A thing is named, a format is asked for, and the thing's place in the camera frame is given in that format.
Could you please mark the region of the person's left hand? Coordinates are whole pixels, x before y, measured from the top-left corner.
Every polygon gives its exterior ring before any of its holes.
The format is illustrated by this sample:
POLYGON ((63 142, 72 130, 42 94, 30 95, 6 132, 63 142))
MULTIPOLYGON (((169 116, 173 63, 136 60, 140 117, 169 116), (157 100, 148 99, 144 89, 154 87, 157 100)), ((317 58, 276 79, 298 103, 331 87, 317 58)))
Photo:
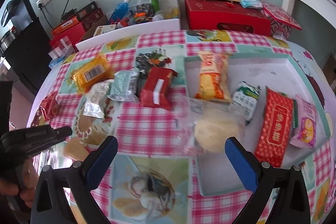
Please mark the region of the person's left hand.
POLYGON ((1 195, 16 196, 19 194, 27 207, 32 208, 38 179, 39 175, 34 169, 33 160, 27 159, 22 169, 23 189, 19 190, 17 185, 1 178, 1 195))

